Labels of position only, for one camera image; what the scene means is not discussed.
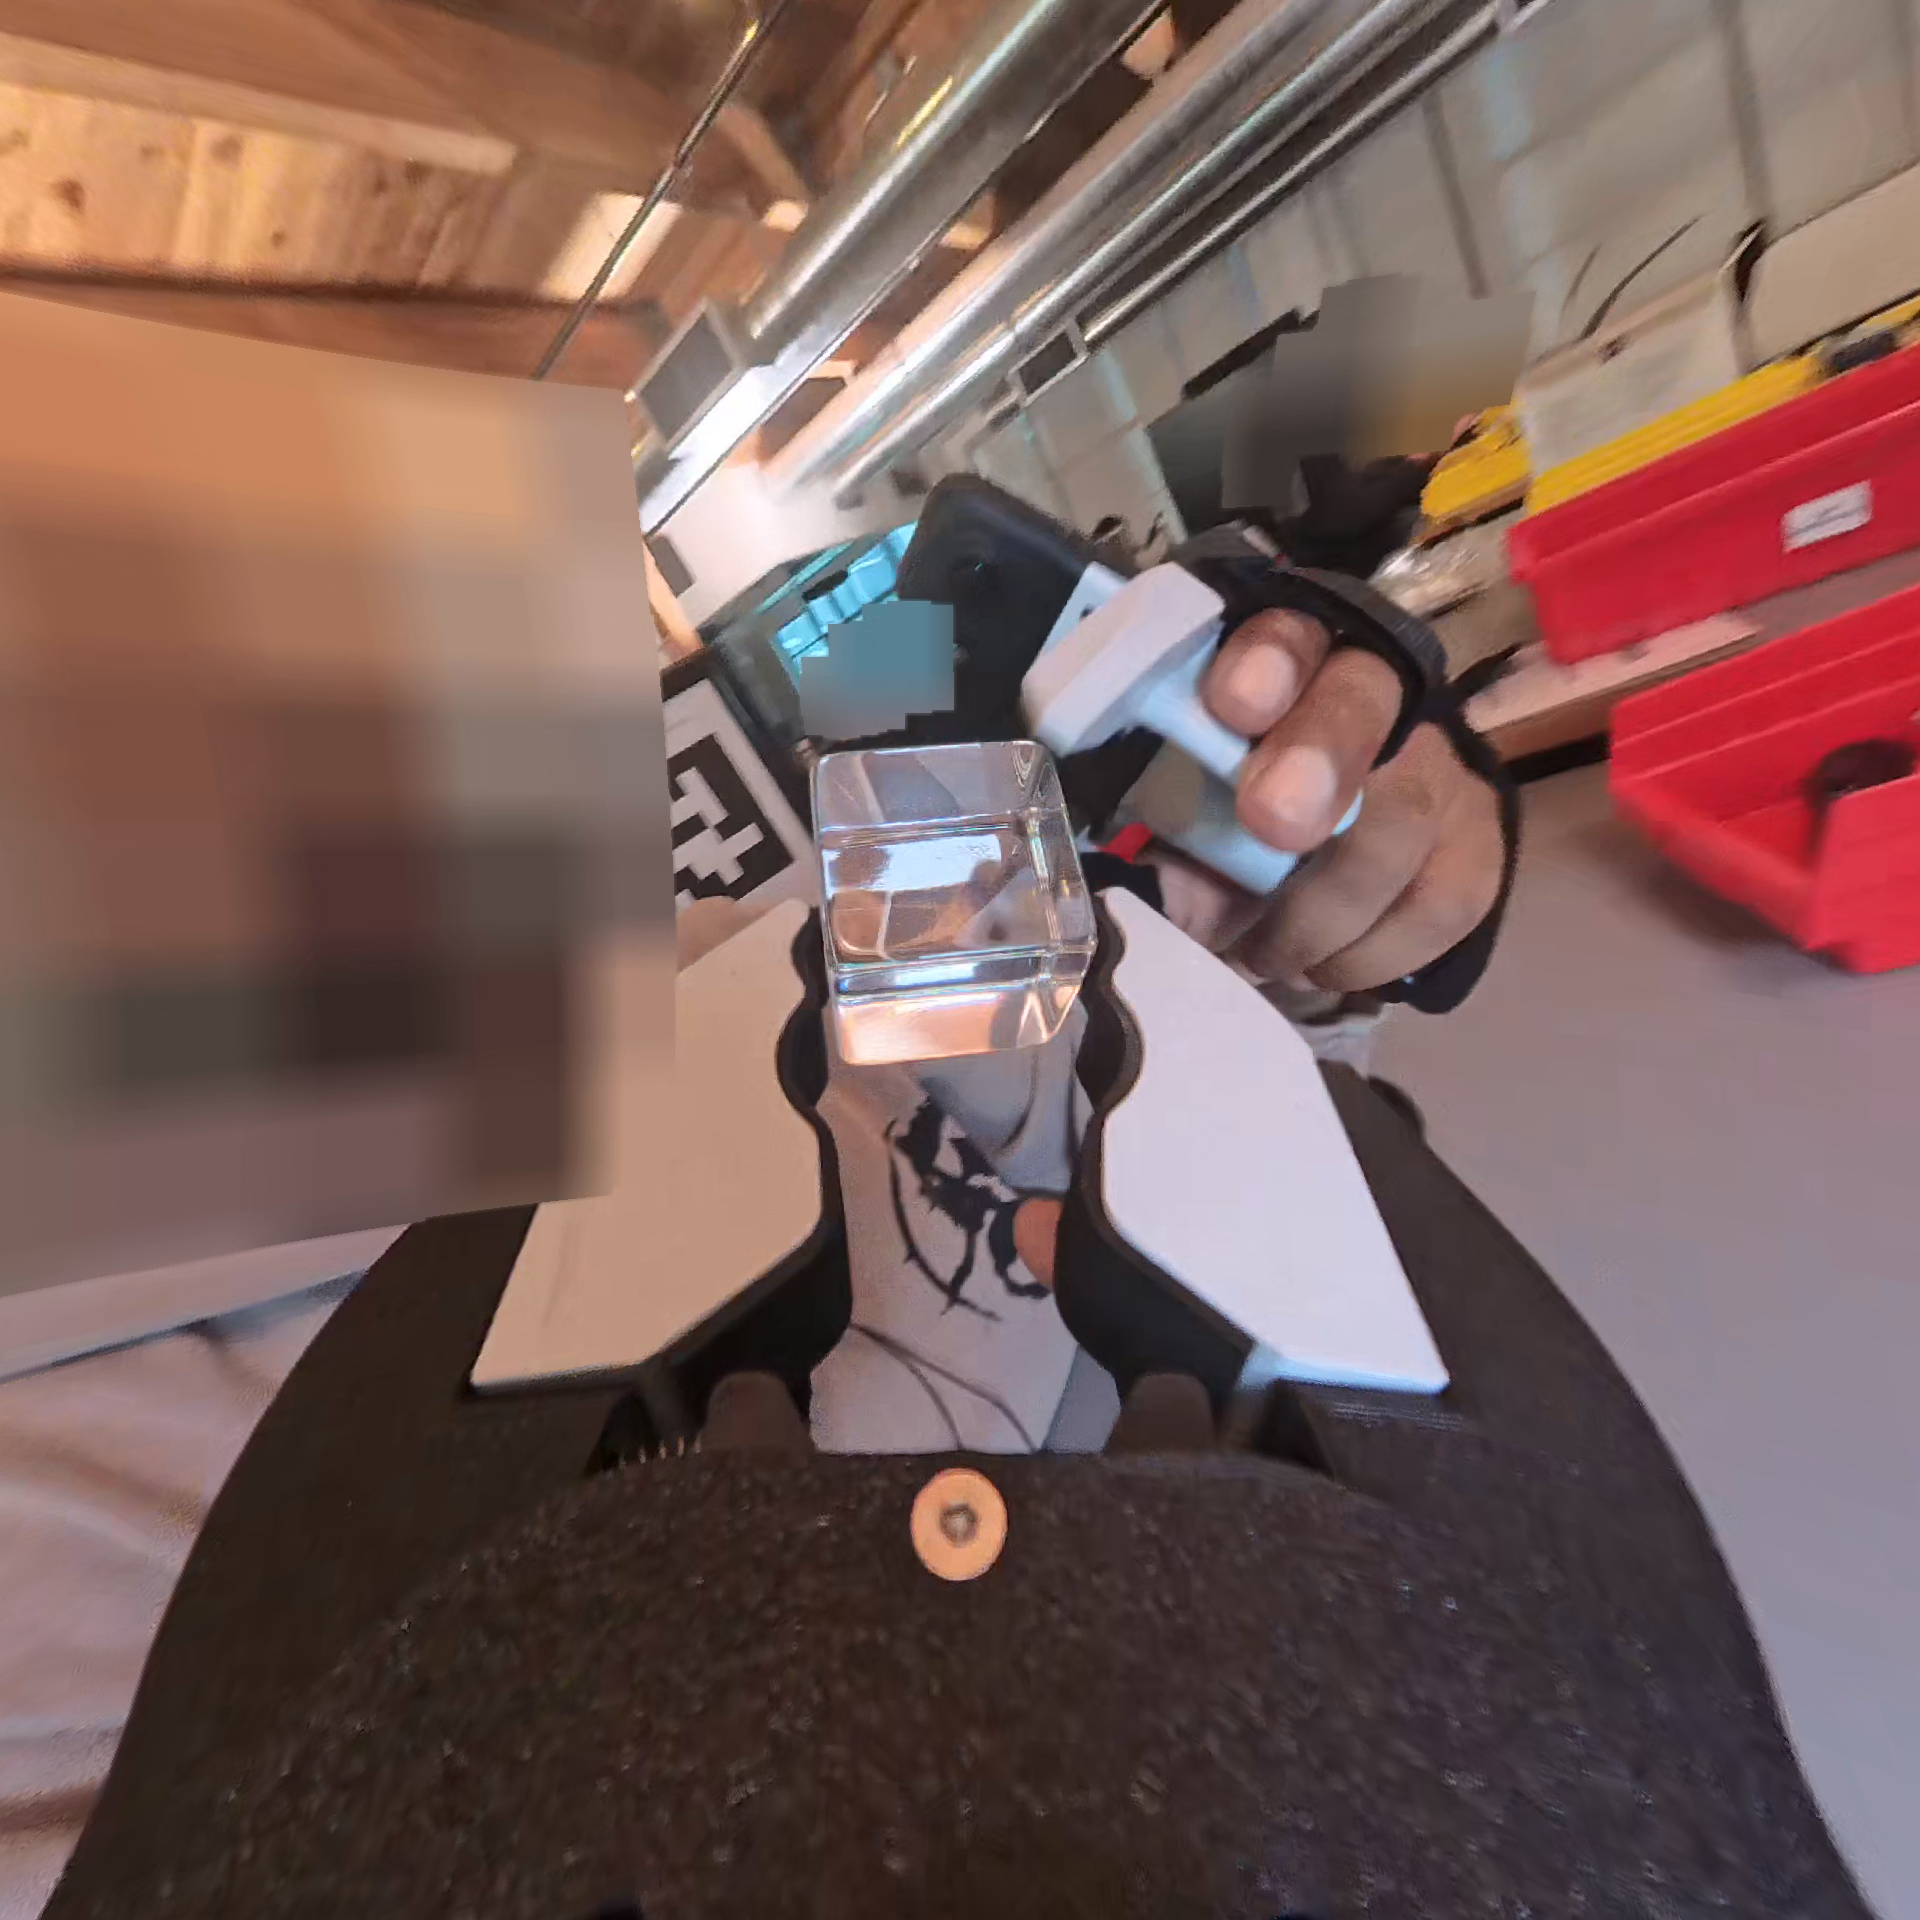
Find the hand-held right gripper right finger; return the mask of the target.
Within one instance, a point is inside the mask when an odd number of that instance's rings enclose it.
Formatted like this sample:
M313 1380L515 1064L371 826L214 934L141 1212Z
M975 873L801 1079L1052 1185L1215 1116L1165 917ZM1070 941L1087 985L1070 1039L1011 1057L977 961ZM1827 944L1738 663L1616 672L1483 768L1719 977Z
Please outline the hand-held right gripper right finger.
M1309 1043L1128 890L1096 900L1059 1310L1128 1393L1441 1394L1449 1366Z

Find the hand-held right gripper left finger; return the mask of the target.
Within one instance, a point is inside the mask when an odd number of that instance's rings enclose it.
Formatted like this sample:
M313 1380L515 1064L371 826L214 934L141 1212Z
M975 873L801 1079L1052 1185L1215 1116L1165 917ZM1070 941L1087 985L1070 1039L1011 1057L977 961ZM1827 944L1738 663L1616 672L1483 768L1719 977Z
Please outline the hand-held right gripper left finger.
M807 1017L807 904L681 973L675 1081L626 1071L607 1195L541 1204L472 1362L475 1390L614 1379L690 1351L824 1225L821 1131L780 1079Z

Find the clear acrylic cube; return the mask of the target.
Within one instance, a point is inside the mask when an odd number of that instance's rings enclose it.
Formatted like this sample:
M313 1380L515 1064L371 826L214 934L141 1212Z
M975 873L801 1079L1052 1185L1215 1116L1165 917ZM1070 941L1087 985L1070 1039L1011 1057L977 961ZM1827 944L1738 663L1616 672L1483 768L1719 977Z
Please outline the clear acrylic cube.
M830 753L810 806L829 1027L845 1064L924 1067L1057 1041L1098 931L1041 743Z

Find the person's left hand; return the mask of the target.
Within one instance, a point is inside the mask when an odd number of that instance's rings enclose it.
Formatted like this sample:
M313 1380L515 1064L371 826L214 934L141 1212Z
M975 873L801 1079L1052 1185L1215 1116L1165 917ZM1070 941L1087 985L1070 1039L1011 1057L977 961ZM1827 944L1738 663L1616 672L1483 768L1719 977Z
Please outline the person's left hand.
M1507 866L1501 799L1432 725L1380 760L1402 708L1384 660L1335 647L1307 615L1264 611L1221 647L1205 702L1253 747L1243 828L1300 862L1255 896L1151 845L1142 861L1188 938L1322 1012L1425 973L1487 920Z

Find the wooden board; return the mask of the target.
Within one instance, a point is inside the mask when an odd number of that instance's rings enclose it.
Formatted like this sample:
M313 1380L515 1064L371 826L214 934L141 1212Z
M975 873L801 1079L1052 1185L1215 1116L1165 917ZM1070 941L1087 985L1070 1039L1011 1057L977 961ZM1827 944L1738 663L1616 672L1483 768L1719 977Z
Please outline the wooden board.
M1762 638L1759 622L1716 615L1573 664L1556 663L1542 645L1529 642L1497 660L1489 685L1462 707L1468 725L1497 755L1541 756L1602 739L1623 701L1716 660L1738 659Z

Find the white cardboard box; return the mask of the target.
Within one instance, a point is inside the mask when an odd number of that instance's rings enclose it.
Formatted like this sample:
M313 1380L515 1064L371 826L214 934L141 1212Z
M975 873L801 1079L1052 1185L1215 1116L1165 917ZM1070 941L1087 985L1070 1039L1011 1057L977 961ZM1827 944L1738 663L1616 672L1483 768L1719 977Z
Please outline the white cardboard box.
M1529 366L1512 409L1534 480L1745 379L1748 272L1716 272L1596 323Z

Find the labelled red plastic bin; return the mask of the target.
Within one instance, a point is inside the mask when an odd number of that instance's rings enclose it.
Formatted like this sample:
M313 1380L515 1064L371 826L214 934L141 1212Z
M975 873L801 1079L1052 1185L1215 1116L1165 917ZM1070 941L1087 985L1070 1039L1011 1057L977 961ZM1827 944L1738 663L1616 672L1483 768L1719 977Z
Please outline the labelled red plastic bin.
M1916 550L1918 349L1898 347L1507 534L1560 664Z

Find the yellow plastic bin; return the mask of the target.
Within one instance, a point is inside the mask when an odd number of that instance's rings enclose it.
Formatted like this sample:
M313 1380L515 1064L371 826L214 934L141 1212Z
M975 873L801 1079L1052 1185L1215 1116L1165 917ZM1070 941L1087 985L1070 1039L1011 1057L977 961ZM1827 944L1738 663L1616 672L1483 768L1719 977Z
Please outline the yellow plastic bin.
M1542 473L1534 471L1514 407L1477 412L1427 476L1413 540L1432 544L1509 512L1537 517L1565 507L1776 410L1842 372L1910 351L1916 336L1918 298L1910 297Z

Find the person's pale printed shirt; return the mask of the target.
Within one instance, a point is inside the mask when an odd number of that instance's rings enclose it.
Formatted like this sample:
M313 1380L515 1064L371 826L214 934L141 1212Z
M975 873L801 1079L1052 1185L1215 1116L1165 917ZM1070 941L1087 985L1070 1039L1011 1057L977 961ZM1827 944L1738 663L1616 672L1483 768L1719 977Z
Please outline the person's pale printed shirt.
M822 1103L854 1330L814 1374L832 1454L1069 1446L1114 1390L1048 1289L1087 1100L1073 1044L836 1067ZM2 1389L2 1910L40 1916L106 1784L180 1575L277 1393L372 1256Z

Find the metal ceiling duct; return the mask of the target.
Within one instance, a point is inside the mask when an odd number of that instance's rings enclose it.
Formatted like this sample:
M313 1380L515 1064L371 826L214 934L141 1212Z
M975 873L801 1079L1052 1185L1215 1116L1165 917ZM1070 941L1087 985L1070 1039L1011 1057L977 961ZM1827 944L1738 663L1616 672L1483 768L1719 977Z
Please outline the metal ceiling duct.
M738 313L746 363L804 335L845 339L933 249L1016 151L1159 12L1148 2L1006 2L930 77L903 118L804 217Z

